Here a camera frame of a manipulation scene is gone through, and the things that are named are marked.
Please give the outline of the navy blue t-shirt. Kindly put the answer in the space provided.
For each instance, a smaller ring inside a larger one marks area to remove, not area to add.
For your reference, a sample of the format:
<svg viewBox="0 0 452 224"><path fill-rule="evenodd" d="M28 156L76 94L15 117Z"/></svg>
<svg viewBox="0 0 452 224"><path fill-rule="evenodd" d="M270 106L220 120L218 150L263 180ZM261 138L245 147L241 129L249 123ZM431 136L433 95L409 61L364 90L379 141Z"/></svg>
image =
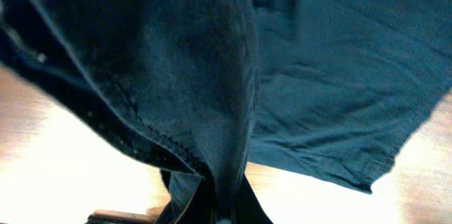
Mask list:
<svg viewBox="0 0 452 224"><path fill-rule="evenodd" d="M160 169L159 223L267 223L248 162L391 170L451 89L451 0L1 0L1 63Z"/></svg>

